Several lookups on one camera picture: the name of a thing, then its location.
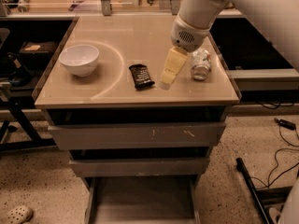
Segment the shoe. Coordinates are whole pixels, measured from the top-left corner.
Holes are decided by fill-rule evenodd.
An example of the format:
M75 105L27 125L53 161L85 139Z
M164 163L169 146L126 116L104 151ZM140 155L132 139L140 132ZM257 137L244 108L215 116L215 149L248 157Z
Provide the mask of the shoe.
M266 211L268 212L268 215L271 217L273 223L278 224L281 213L275 207L272 206L268 207Z
M33 211L25 205L20 205L9 212L6 216L0 218L0 224L22 224L32 217Z

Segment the speckled floor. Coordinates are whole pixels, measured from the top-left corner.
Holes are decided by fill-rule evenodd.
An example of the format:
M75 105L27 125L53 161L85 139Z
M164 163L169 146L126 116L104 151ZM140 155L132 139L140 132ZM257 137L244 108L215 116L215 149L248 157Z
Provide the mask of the speckled floor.
M279 136L274 118L299 123L299 106L269 110L261 106L237 106L228 117L220 143L196 187L202 224L262 224L235 159L242 158L250 175L266 181L275 166L274 154L288 147ZM28 139L18 123L8 142ZM33 121L43 137L49 137L47 122ZM281 130L299 145L294 131ZM278 154L279 167L271 179L298 162L298 152ZM274 187L292 186L298 169L285 174ZM254 180L256 187L262 184ZM89 192L68 166L68 155L56 147L0 153L0 217L17 205L34 210L30 223L81 224Z

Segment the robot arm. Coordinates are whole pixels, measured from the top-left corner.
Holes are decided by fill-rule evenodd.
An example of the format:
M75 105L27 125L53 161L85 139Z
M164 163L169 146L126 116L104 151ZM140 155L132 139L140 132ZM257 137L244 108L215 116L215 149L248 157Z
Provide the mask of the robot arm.
M198 49L228 2L299 71L299 0L184 0L172 29L173 45Z

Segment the counter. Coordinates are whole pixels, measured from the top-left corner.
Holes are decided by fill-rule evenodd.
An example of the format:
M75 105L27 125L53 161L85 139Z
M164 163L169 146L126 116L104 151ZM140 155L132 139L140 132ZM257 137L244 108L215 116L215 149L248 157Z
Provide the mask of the counter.
M237 104L238 96L208 38L212 73L204 82L192 80L190 60L169 91L157 84L169 49L174 16L81 16L65 47L91 44L99 48L99 65L88 77L74 77L57 62L38 99L37 108L128 105ZM156 82L137 91L128 67L143 63Z

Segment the ceramic bowl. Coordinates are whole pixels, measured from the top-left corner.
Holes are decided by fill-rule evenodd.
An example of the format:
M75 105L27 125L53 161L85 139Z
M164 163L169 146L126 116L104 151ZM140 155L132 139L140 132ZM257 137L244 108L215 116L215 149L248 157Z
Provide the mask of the ceramic bowl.
M59 56L59 61L71 74L86 77L95 70L98 56L99 50L96 47L76 45L64 49Z

